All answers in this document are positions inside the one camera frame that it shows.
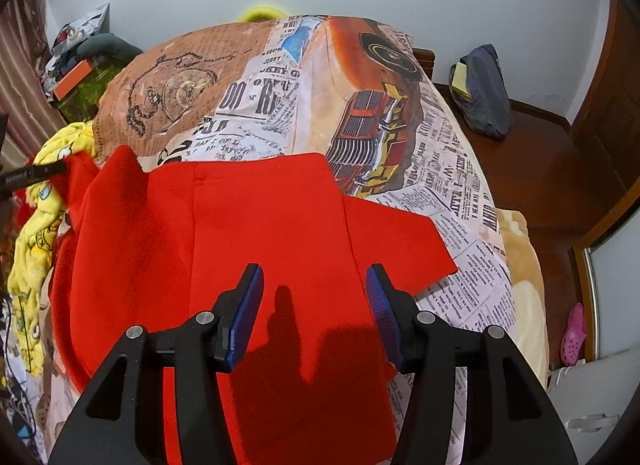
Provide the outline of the red sweatshirt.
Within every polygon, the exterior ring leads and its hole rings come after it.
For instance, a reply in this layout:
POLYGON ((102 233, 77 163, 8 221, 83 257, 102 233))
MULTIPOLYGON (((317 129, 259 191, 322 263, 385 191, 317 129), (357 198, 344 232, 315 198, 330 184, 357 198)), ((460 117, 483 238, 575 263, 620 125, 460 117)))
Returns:
POLYGON ((242 464, 376 464, 396 445, 388 363, 364 290, 382 265, 411 294, 457 267, 430 218, 338 190, 318 153, 172 162, 118 148, 52 180, 70 211, 50 289, 56 350, 84 389, 120 335, 172 329, 257 263, 247 352, 219 380, 242 464))

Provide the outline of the striped brown curtain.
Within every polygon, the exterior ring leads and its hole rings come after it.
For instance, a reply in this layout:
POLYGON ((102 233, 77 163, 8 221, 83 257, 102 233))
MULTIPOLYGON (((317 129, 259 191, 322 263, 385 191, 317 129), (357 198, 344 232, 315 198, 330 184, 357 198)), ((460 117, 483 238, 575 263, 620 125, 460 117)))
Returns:
POLYGON ((46 0, 9 0, 1 11, 1 115, 8 119, 1 163, 20 167, 65 125, 41 86, 51 59, 46 0))

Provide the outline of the yellow cartoon pajama garment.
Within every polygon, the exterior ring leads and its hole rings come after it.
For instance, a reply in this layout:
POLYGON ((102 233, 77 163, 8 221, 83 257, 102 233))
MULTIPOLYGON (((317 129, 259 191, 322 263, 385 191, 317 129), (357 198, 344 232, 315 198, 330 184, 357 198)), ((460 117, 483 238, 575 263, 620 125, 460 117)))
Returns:
MULTIPOLYGON (((96 155, 92 123, 77 122, 60 129, 35 156, 35 164, 61 161, 72 154, 96 155)), ((35 208, 15 242, 13 266, 8 277, 12 329, 26 371, 34 376, 44 366, 39 311, 44 279, 52 267, 53 243, 58 235, 65 206, 50 181, 26 189, 26 202, 35 208)))

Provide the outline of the white plastic furniture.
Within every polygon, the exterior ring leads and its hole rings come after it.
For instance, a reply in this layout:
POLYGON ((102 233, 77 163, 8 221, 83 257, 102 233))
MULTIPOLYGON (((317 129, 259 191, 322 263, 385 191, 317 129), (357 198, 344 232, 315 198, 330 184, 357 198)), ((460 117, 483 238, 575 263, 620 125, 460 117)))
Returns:
POLYGON ((579 464, 587 464, 604 445, 638 385, 638 348, 550 374, 548 394, 579 464))

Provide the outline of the pink croc shoe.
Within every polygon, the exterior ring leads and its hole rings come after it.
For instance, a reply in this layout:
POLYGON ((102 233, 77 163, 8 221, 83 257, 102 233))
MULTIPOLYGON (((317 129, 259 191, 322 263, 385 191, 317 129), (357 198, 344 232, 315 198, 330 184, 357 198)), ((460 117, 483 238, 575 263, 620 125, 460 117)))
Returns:
POLYGON ((560 357, 565 367, 573 367, 579 358, 587 338, 584 306, 575 303, 567 317, 566 329, 560 345, 560 357))

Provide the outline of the orange box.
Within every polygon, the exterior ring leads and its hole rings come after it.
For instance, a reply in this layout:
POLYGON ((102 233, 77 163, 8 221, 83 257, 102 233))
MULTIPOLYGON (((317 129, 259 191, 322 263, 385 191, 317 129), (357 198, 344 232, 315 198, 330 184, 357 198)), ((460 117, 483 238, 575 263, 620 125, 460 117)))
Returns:
POLYGON ((53 87, 56 100, 64 99, 78 84, 80 84, 94 70, 93 63, 87 59, 81 60, 64 75, 53 87))

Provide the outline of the beige fleece blanket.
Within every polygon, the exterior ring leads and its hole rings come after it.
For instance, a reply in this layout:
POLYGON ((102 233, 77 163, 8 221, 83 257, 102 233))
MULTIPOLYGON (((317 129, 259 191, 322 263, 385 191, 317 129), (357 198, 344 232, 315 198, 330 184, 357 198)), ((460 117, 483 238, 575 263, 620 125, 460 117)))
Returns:
POLYGON ((516 346, 546 387, 550 360, 541 266, 524 215, 498 208, 497 217, 511 274, 516 346))

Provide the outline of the dark green cushion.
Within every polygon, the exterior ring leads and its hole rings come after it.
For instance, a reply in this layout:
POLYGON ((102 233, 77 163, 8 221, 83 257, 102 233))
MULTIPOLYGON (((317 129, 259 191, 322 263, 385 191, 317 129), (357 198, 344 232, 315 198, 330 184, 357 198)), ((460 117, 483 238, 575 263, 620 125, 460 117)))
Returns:
POLYGON ((140 55, 142 50, 112 33, 102 33, 90 36, 77 48, 76 58, 88 60, 98 57, 111 57, 120 61, 130 62, 140 55))

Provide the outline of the yellow pillow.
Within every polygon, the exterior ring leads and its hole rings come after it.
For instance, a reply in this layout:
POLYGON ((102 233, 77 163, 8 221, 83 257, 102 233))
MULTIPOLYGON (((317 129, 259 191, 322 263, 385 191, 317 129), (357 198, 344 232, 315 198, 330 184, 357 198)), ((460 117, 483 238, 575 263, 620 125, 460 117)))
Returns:
POLYGON ((278 20, 287 17, 288 14, 280 9, 270 6, 255 6, 244 11, 238 21, 239 22, 264 22, 269 20, 278 20))

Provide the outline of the wooden door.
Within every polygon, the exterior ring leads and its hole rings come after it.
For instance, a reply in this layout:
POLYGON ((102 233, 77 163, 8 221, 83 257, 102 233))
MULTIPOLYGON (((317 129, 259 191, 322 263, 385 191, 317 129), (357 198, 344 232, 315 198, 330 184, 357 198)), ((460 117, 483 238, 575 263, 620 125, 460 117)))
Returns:
POLYGON ((610 1, 596 74, 570 138, 620 192, 639 178, 639 25, 618 0, 610 1))

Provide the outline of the dark blue backpack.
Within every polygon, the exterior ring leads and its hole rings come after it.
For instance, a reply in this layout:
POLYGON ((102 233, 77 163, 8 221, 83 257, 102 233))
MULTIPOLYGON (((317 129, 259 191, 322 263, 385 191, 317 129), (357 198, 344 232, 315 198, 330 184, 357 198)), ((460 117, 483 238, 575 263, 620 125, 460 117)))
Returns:
POLYGON ((504 139, 513 122, 512 110, 493 44, 474 48, 450 66, 448 86, 472 132, 504 139))

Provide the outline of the printed newspaper car bedspread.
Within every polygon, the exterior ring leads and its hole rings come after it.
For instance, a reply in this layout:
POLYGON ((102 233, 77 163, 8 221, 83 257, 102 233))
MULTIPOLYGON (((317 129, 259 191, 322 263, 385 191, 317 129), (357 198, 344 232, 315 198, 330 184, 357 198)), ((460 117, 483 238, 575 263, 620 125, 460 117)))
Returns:
POLYGON ((131 61, 94 123, 102 166, 321 154, 345 196, 430 218, 456 271, 414 294, 447 321, 514 324, 495 206, 408 37, 361 18, 202 29, 131 61))

